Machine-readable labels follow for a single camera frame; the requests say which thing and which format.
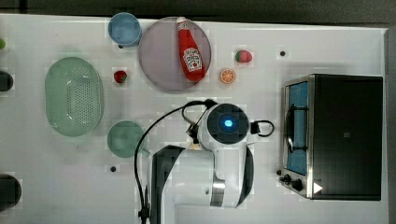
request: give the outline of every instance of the blue bowl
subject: blue bowl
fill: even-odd
[[[111,18],[108,33],[120,48],[132,47],[139,44],[142,28],[134,15],[121,12]]]

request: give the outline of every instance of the black cable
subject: black cable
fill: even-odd
[[[207,108],[207,109],[204,111],[204,113],[202,113],[201,117],[198,119],[198,121],[196,122],[196,124],[199,123],[199,121],[202,119],[202,117],[204,116],[204,114],[206,113],[206,111],[207,111],[208,109],[209,109],[209,108]]]
[[[202,101],[191,101],[191,102],[186,103],[185,107],[183,107],[183,109],[181,110],[181,116],[183,117],[184,120],[186,120],[191,125],[194,125],[194,124],[198,123],[198,121],[194,122],[194,121],[190,120],[189,118],[187,118],[186,115],[184,114],[184,111],[186,110],[186,108],[188,106],[191,106],[191,105],[204,105],[204,104],[205,104],[205,102],[202,102]]]
[[[275,130],[275,125],[274,125],[274,123],[273,122],[271,122],[271,121],[269,121],[269,120],[265,120],[265,119],[263,119],[263,120],[256,120],[255,121],[256,123],[268,123],[269,125],[271,125],[271,132],[269,132],[268,134],[262,134],[262,133],[259,133],[259,136],[260,137],[268,137],[269,135],[271,135],[273,132],[274,132],[274,130]]]
[[[157,125],[161,120],[163,120],[164,118],[166,118],[167,116],[177,112],[178,110],[182,109],[182,111],[184,111],[187,107],[189,106],[193,106],[193,105],[205,105],[205,102],[203,101],[191,101],[186,103],[185,105],[178,107],[168,113],[166,113],[165,115],[163,115],[162,117],[160,117],[159,119],[157,119],[154,123],[152,123],[149,128],[143,133],[142,137],[139,140],[139,143],[137,144],[137,147],[134,151],[134,178],[136,180],[137,183],[137,187],[139,189],[139,196],[140,196],[140,203],[142,206],[142,210],[141,212],[139,212],[139,216],[141,215],[142,217],[142,223],[146,223],[146,218],[149,217],[149,208],[147,206],[145,206],[145,200],[143,198],[143,190],[142,190],[142,185],[140,183],[140,179],[139,179],[139,173],[137,172],[137,154],[139,152],[139,148],[143,143],[143,140],[145,139],[145,137],[148,135],[149,131],[155,126]]]

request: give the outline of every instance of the ketchup bottle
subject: ketchup bottle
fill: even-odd
[[[187,20],[184,17],[177,18],[178,30],[178,54],[181,67],[186,78],[198,82],[205,76],[205,67],[197,44],[192,38]]]

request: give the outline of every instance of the orange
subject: orange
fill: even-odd
[[[220,80],[225,84],[230,84],[235,80],[236,74],[233,69],[226,68],[220,72]]]

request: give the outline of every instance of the white table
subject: white table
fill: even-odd
[[[175,93],[153,87],[140,69],[137,48],[118,49],[111,41],[108,21],[0,15],[0,37],[7,39],[0,69],[15,77],[13,90],[0,95],[0,172],[22,182],[21,202],[1,213],[0,223],[138,223],[133,160],[112,155],[106,133],[123,119],[147,128],[172,108],[208,97],[240,105],[250,119],[269,119],[276,131],[252,148],[254,190],[246,202],[237,209],[182,206],[179,223],[388,223],[385,144],[381,202],[309,201],[281,187],[275,174],[281,165],[283,83],[313,73],[384,76],[384,29],[199,22],[211,42],[212,64],[199,85]],[[143,31],[154,22],[141,20]],[[254,53],[250,67],[233,61],[239,48]],[[287,52],[283,58],[281,50]],[[85,138],[61,136],[45,114],[47,71],[66,56],[90,62],[104,82],[105,114]],[[112,79],[120,67],[130,75],[123,87]],[[218,80],[224,67],[237,73],[232,85]],[[203,109],[189,111],[194,118]],[[184,145],[187,127],[179,114],[173,115],[152,131],[148,149],[154,153],[168,144]],[[116,173],[109,172],[111,165],[118,167]]]

